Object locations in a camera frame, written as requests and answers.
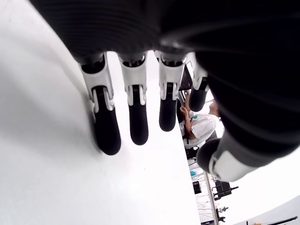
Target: metal pole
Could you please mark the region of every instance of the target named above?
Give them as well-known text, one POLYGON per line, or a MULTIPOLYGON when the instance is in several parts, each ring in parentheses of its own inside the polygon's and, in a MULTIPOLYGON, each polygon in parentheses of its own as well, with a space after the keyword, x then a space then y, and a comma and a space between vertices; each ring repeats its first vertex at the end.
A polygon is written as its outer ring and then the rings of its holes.
POLYGON ((205 178, 205 182, 206 182, 206 186, 207 186, 207 190, 208 190, 208 196, 210 198, 210 206, 211 206, 211 210, 212 210, 212 216, 214 218, 215 221, 215 225, 219 224, 219 220, 216 214, 216 206, 215 206, 215 199, 214 196, 212 194, 212 190, 211 190, 211 186, 210 186, 210 179, 208 178, 207 173, 204 171, 204 178, 205 178))

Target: white wall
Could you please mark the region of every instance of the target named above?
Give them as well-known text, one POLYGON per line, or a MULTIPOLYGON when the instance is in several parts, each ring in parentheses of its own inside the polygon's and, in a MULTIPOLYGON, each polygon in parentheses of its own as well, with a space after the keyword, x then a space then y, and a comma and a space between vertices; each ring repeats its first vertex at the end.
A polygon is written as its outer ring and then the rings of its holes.
MULTIPOLYGON (((257 217, 248 219, 248 224, 252 225, 255 222, 262 224, 270 224, 277 221, 286 220, 292 217, 300 217, 300 196, 293 198, 292 200, 266 212, 257 217)), ((300 224, 300 218, 292 220, 289 222, 289 225, 300 224)), ((240 222, 236 225, 245 225, 246 221, 240 222)))
POLYGON ((0 1, 0 53, 1 225, 200 223, 178 124, 158 125, 152 52, 143 146, 131 141, 119 60, 108 53, 122 141, 112 157, 95 144, 77 63, 28 2, 0 1))
POLYGON ((295 186, 299 180, 299 158, 298 148, 289 156, 230 183, 231 187, 239 188, 217 201, 229 207, 222 213, 226 224, 233 225, 255 217, 300 195, 300 188, 295 186))

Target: white shirt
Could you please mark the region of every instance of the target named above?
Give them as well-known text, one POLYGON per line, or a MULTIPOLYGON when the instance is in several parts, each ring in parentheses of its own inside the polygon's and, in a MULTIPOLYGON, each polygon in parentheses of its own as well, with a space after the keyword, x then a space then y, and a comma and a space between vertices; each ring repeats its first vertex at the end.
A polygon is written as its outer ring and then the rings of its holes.
MULTIPOLYGON (((219 118, 215 115, 195 114, 193 111, 189 112, 189 117, 193 118, 191 121, 191 131, 195 135, 196 139, 189 140, 189 144, 187 143, 186 138, 183 139, 184 147, 186 149, 192 148, 206 141, 210 137, 212 132, 216 129, 217 123, 219 121, 219 118)), ((183 125, 185 125, 185 121, 179 124, 182 136, 185 134, 183 125)))

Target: robotic finger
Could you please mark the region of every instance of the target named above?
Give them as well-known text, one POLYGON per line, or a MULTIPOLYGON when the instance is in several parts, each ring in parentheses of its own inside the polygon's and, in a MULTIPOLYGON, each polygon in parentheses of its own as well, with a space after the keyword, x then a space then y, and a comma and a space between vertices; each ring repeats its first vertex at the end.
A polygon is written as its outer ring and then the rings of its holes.
POLYGON ((94 105, 95 133, 99 148, 107 155, 115 155, 121 147, 121 137, 113 101, 112 80, 106 53, 98 60, 80 65, 89 97, 94 105))
POLYGON ((162 52, 159 59, 160 110, 159 126, 171 131, 176 121, 178 91, 185 66, 186 56, 162 52))
POLYGON ((146 59, 147 53, 119 54, 129 107, 130 136, 137 145, 148 140, 146 112, 146 59))

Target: person's hand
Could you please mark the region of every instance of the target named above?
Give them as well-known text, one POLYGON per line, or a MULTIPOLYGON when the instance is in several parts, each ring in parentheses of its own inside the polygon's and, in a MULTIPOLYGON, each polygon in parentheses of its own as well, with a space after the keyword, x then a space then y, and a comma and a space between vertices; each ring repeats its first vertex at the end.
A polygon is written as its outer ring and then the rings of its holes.
POLYGON ((188 111, 185 107, 180 107, 180 112, 183 116, 188 116, 188 111))

